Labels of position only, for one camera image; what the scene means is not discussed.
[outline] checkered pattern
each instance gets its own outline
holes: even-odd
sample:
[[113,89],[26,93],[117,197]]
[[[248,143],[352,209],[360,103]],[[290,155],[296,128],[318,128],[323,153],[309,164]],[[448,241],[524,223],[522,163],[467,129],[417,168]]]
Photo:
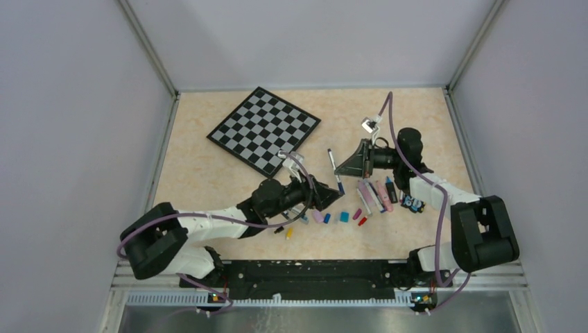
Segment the checkered pattern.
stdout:
[[207,138],[266,177],[282,167],[279,150],[296,150],[320,119],[258,87]]

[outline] table surface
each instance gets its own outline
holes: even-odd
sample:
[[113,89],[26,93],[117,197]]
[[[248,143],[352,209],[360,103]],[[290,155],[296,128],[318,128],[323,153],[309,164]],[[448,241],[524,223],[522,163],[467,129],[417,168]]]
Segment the table surface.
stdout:
[[[276,95],[321,118],[319,126],[297,150],[304,165],[320,182],[337,188],[327,156],[347,159],[368,137],[360,122],[380,110],[389,89],[326,89],[273,91]],[[423,161],[436,174],[466,191],[472,190],[447,104],[440,88],[392,89],[395,130],[414,127],[422,133]],[[182,94],[166,152],[155,202],[169,201],[177,210],[219,210],[249,198],[265,178],[236,159],[206,136],[249,94],[246,92],[203,92]],[[381,122],[380,136],[389,142],[388,116]],[[373,180],[391,176],[391,170],[374,170]],[[275,176],[287,184],[288,171]],[[223,259],[406,259],[408,251],[431,245],[435,239],[438,212],[425,207],[414,214],[395,205],[394,212],[374,214],[361,227],[350,218],[337,221],[341,211],[353,215],[362,208],[356,195],[357,178],[343,177],[346,195],[327,208],[329,224],[292,224],[286,232],[264,230],[248,239],[212,239]],[[276,216],[270,223],[284,221]],[[442,239],[450,239],[449,222]]]

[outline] gray wall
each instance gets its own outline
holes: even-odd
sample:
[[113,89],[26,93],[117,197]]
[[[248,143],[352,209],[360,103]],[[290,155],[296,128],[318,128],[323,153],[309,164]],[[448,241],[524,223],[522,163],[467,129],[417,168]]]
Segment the gray wall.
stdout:
[[456,99],[548,332],[585,332],[588,2],[511,1]]
[[130,0],[180,90],[444,85],[493,0]]
[[0,1],[0,332],[95,332],[170,104],[114,0]]

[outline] pink object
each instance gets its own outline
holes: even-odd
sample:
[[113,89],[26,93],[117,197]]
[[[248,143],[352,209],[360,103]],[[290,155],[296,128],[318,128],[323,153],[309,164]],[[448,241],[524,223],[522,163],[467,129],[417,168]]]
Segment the pink object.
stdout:
[[353,219],[357,220],[357,218],[361,215],[361,208],[357,209],[357,212],[355,212],[355,214],[353,214]]
[[325,221],[325,218],[322,217],[322,214],[317,210],[313,210],[313,218],[314,221],[316,221],[316,223],[322,223],[323,221]]
[[380,199],[382,199],[382,203],[386,210],[389,212],[393,211],[394,207],[392,206],[392,201],[390,201],[386,187],[378,180],[376,181],[376,188],[378,189],[378,194],[380,195]]
[[372,195],[370,194],[370,191],[368,190],[368,188],[365,186],[364,182],[362,182],[361,180],[358,180],[357,181],[357,188],[361,192],[361,195],[363,196],[363,198],[365,199],[365,202],[368,205],[374,204],[374,200],[372,199]]

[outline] wire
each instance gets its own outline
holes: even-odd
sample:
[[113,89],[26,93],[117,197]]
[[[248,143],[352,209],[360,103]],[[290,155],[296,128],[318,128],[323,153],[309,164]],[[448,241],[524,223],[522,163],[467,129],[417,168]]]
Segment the wire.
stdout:
[[158,328],[159,326],[163,325],[163,323],[168,321],[169,318],[171,318],[177,314],[182,314],[182,313],[188,312],[188,311],[194,311],[197,314],[206,314],[207,316],[216,316],[218,314],[222,314],[223,312],[228,311],[233,306],[233,304],[234,304],[233,300],[227,297],[225,291],[220,293],[219,291],[217,291],[213,288],[207,287],[199,282],[192,280],[191,278],[187,277],[185,274],[178,273],[178,276],[180,277],[180,279],[188,282],[189,284],[192,284],[193,286],[195,286],[197,288],[201,288],[201,289],[204,289],[210,293],[216,294],[218,297],[222,298],[225,302],[229,302],[229,305],[226,307],[222,307],[219,310],[213,311],[213,312],[203,311],[203,310],[200,310],[200,309],[194,308],[194,307],[183,307],[181,309],[175,310],[174,312],[172,312],[170,314],[165,315],[163,318],[160,318],[153,325],[151,325],[151,327],[149,327],[149,329],[146,330],[144,333],[152,332],[154,329]]
[[[252,228],[260,228],[260,229],[268,229],[268,228],[279,228],[282,227],[284,225],[288,225],[296,220],[298,220],[299,218],[301,218],[302,216],[304,216],[304,213],[310,208],[311,204],[312,204],[312,200],[314,199],[314,183],[313,180],[311,178],[311,176],[309,175],[308,171],[304,168],[304,165],[302,165],[302,163],[300,163],[300,161],[298,161],[296,158],[294,158],[290,153],[287,153],[286,151],[280,151],[280,153],[283,153],[286,157],[292,159],[292,161],[294,161],[294,163],[296,163],[296,165],[298,165],[298,167],[300,168],[300,171],[302,172],[302,174],[304,175],[304,177],[306,178],[306,181],[309,183],[309,188],[310,188],[310,194],[309,197],[306,199],[306,202],[304,203],[304,208],[302,209],[302,211],[294,216],[294,218],[287,220],[286,222],[282,222],[282,223],[278,223],[278,224],[271,224],[271,225],[261,225],[261,224],[255,224],[255,223],[248,223],[246,221],[241,221],[238,219],[233,219],[232,217],[227,217],[227,216],[220,216],[220,215],[208,215],[206,213],[203,212],[189,212],[189,213],[177,213],[177,214],[171,214],[171,215],[167,215],[167,216],[163,216],[160,217],[158,219],[149,221],[147,223],[145,223],[144,225],[142,225],[141,227],[137,228],[136,230],[133,230],[133,232],[131,232],[129,235],[127,235],[127,237],[125,237],[121,243],[116,247],[116,254],[121,258],[121,259],[127,259],[127,256],[123,254],[123,249],[125,247],[125,245],[133,238],[136,237],[138,234],[142,233],[143,231],[153,227],[154,225],[157,225],[161,222],[170,220],[170,219],[177,219],[180,217],[211,217],[212,219],[218,219],[218,220],[222,220],[222,221],[227,221],[227,222],[231,222],[231,223],[238,223],[238,224],[242,224],[242,225],[246,225],[248,227],[252,227]],[[215,312],[209,312],[206,311],[205,313],[207,315],[218,315],[218,314],[222,314],[226,311],[228,311],[230,308],[233,307],[233,300],[231,298],[229,298],[226,294],[226,290],[227,290],[227,282],[225,282],[225,286],[223,288],[223,292],[221,293],[220,291],[217,291],[213,288],[207,287],[199,282],[196,282],[192,279],[190,279],[189,277],[187,277],[185,274],[182,273],[178,273],[178,276],[188,282],[189,284],[192,284],[193,286],[197,287],[197,288],[201,288],[204,289],[208,292],[211,293],[215,293],[216,295],[218,295],[218,297],[222,298],[225,303],[228,302],[229,305],[226,307],[222,307],[219,310],[215,311]],[[191,307],[189,308],[184,308],[184,309],[179,309],[177,311],[172,312],[171,314],[168,314],[167,316],[163,317],[162,319],[160,319],[156,324],[154,324],[149,330],[147,330],[147,332],[151,332],[153,329],[155,329],[156,327],[159,327],[163,322],[167,321],[170,317],[175,316],[176,314],[180,314],[186,311],[194,311],[194,309],[192,309]]]
[[[439,221],[437,222],[437,234],[435,236],[435,278],[437,280],[437,287],[447,287],[459,271],[459,268],[453,271],[453,273],[447,278],[448,283],[445,284],[441,280],[440,263],[439,263],[439,252],[440,252],[440,247],[441,247],[441,227],[443,225],[443,218],[445,216],[445,207],[447,206],[449,194],[447,193],[447,191],[443,187],[439,186],[438,184],[434,184],[430,179],[428,179],[422,173],[420,173],[406,159],[406,156],[404,156],[404,154],[400,150],[400,146],[398,145],[398,141],[396,140],[396,135],[394,134],[394,124],[392,121],[392,92],[388,93],[388,96],[386,97],[386,100],[384,101],[384,105],[382,106],[382,110],[386,107],[386,104],[388,104],[388,123],[390,124],[390,134],[392,135],[392,141],[394,142],[394,146],[396,147],[396,151],[398,152],[398,155],[402,159],[402,162],[404,162],[404,164],[406,164],[408,166],[408,168],[410,168],[415,173],[415,175],[419,176],[420,178],[422,178],[425,182],[429,183],[430,185],[437,187],[441,191],[441,193],[443,193],[443,203],[441,205],[441,209],[439,210]],[[445,301],[443,301],[443,303],[439,304],[435,309],[430,310],[429,314],[432,314],[433,312],[439,311],[449,301],[451,301],[453,298],[455,298],[465,288],[465,286],[469,282],[469,278],[471,276],[472,275],[470,273],[468,273],[467,277],[465,278],[465,280],[461,284],[461,286],[453,294],[451,294],[451,296],[449,296]]]
[[171,220],[171,219],[178,219],[181,217],[208,217],[210,216],[212,219],[218,219],[218,220],[222,220],[222,221],[227,221],[227,222],[231,222],[231,223],[238,223],[238,224],[242,224],[242,225],[246,225],[248,227],[252,227],[252,228],[259,228],[259,229],[268,229],[268,228],[279,228],[282,227],[284,225],[288,225],[296,220],[298,220],[299,218],[301,218],[302,216],[304,216],[304,213],[306,213],[306,211],[310,208],[312,200],[314,198],[314,183],[312,181],[311,176],[309,175],[308,171],[306,171],[306,169],[304,168],[304,166],[302,165],[302,163],[300,163],[298,160],[296,160],[292,155],[290,155],[290,153],[287,153],[285,151],[282,151],[282,153],[286,156],[291,158],[294,163],[296,163],[299,168],[300,171],[302,172],[302,174],[304,175],[304,177],[306,178],[306,180],[309,182],[309,187],[311,189],[310,191],[310,195],[307,198],[305,204],[304,204],[304,208],[302,209],[302,211],[294,216],[292,219],[287,220],[286,222],[282,222],[282,223],[277,223],[277,224],[270,224],[270,225],[263,225],[263,224],[255,224],[255,223],[249,223],[249,222],[245,222],[239,219],[234,219],[232,217],[227,217],[227,216],[221,216],[221,215],[208,215],[204,212],[187,212],[187,213],[176,213],[176,214],[170,214],[170,215],[166,215],[163,217],[159,217],[158,219],[149,221],[145,224],[143,224],[142,226],[138,227],[136,230],[133,230],[133,232],[131,232],[127,237],[125,237],[121,243],[116,247],[116,254],[121,258],[121,259],[127,259],[126,255],[123,254],[123,248],[125,247],[125,245],[135,236],[137,236],[138,234],[142,233],[143,231],[153,227],[154,225],[157,225],[161,222],[167,221],[167,220]]
[[454,297],[456,297],[465,288],[465,286],[469,282],[469,278],[471,276],[472,275],[470,273],[468,273],[467,276],[465,277],[465,280],[463,280],[463,283],[458,288],[458,290],[454,291],[454,293],[451,294],[446,300],[444,300],[441,304],[437,305],[437,307],[435,307],[435,309],[429,310],[429,313],[433,314],[433,313],[439,311],[440,309],[442,309],[445,305],[447,305],[447,303],[449,303]]
[[384,101],[384,104],[382,106],[382,110],[384,110],[386,108],[386,104],[388,104],[388,118],[389,118],[388,123],[390,124],[390,134],[392,135],[392,142],[394,142],[394,146],[396,147],[396,151],[398,152],[400,159],[402,160],[402,162],[404,162],[404,164],[406,164],[406,166],[408,166],[408,168],[410,170],[412,170],[415,173],[415,175],[419,176],[422,180],[424,180],[429,185],[434,186],[435,188],[439,189],[441,191],[441,193],[443,194],[443,202],[441,204],[441,209],[439,210],[439,220],[437,222],[437,234],[435,235],[435,279],[437,280],[438,287],[447,287],[447,286],[449,286],[452,279],[456,276],[456,274],[459,271],[459,268],[454,270],[453,273],[451,273],[451,275],[445,281],[443,281],[443,279],[441,278],[440,263],[439,263],[440,249],[441,249],[441,227],[443,225],[443,218],[445,216],[445,207],[447,206],[447,201],[449,200],[449,194],[447,193],[447,190],[445,190],[443,187],[439,186],[439,184],[435,184],[430,179],[428,179],[425,175],[420,173],[406,159],[406,156],[404,156],[404,153],[402,153],[402,150],[400,149],[400,146],[398,145],[398,141],[396,140],[396,135],[394,134],[395,133],[394,132],[394,124],[392,121],[392,92],[388,93],[388,96],[386,97],[386,100]]

